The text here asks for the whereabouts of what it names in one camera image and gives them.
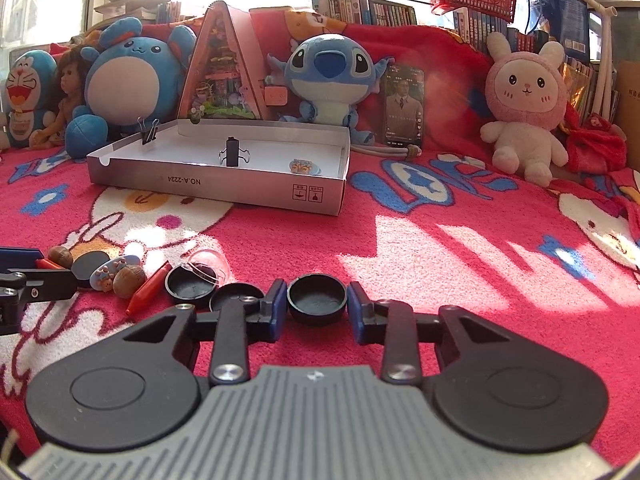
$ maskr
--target clear plastic lid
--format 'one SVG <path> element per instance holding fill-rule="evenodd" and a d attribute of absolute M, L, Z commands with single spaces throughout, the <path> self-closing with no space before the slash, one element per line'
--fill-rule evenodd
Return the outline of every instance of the clear plastic lid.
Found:
<path fill-rule="evenodd" d="M 188 257 L 184 266 L 206 282 L 222 286 L 229 277 L 226 258 L 211 249 L 202 249 Z"/>

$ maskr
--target pink carpet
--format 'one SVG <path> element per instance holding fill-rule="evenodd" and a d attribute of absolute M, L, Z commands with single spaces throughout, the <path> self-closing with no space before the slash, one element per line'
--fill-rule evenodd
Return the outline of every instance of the pink carpet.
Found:
<path fill-rule="evenodd" d="M 420 312 L 458 304 L 589 365 L 603 377 L 610 409 L 593 445 L 615 464 L 640 449 L 640 291 L 630 269 L 604 256 L 558 209 L 558 197 L 475 160 L 426 153 L 415 164 L 352 156 L 338 218 L 89 183 L 86 165 L 64 152 L 6 153 L 0 164 L 4 246 L 74 253 L 107 249 L 144 256 L 147 272 L 196 248 L 216 248 L 232 278 L 266 290 L 327 272 L 359 280 L 372 298 L 391 297 Z M 165 298 L 140 316 L 169 305 Z M 37 442 L 23 407 L 26 385 L 47 364 L 126 326 L 126 302 L 88 292 L 34 303 L 22 333 L 0 338 L 0 418 Z M 204 374 L 210 345 L 197 371 Z M 250 349 L 263 364 L 380 362 L 358 347 L 350 326 L 312 329 L 290 321 L 281 341 Z M 435 373 L 430 346 L 424 371 Z"/>

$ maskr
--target red crayon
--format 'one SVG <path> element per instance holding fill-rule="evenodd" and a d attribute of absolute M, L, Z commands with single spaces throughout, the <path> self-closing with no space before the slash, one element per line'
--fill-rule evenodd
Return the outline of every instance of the red crayon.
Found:
<path fill-rule="evenodd" d="M 41 260 L 36 260 L 36 268 L 37 269 L 64 269 L 65 267 L 60 267 L 58 264 L 52 262 L 51 260 L 47 260 L 43 258 Z"/>
<path fill-rule="evenodd" d="M 139 312 L 145 308 L 158 292 L 164 287 L 164 279 L 173 267 L 169 262 L 165 262 L 146 282 L 136 291 L 129 301 L 127 316 Z"/>

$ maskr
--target pink bunny plush toy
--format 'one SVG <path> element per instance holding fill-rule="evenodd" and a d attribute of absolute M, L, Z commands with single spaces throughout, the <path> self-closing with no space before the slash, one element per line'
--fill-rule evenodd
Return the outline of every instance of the pink bunny plush toy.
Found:
<path fill-rule="evenodd" d="M 549 41 L 540 50 L 511 53 L 500 32 L 492 32 L 486 45 L 494 65 L 486 78 L 489 110 L 498 119 L 480 128 L 484 142 L 495 143 L 493 165 L 507 174 L 518 172 L 527 182 L 547 187 L 549 164 L 564 166 L 569 156 L 550 132 L 566 110 L 567 92 L 558 67 L 564 48 Z"/>

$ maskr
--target doll with brown hair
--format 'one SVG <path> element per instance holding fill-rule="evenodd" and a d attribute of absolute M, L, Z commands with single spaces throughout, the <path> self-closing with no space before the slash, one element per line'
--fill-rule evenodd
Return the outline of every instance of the doll with brown hair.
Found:
<path fill-rule="evenodd" d="M 32 150 L 64 146 L 66 126 L 73 119 L 73 111 L 84 105 L 84 82 L 91 68 L 91 63 L 80 56 L 84 46 L 77 45 L 60 58 L 49 98 L 49 110 L 57 114 L 56 120 L 42 130 L 33 131 L 29 137 Z"/>

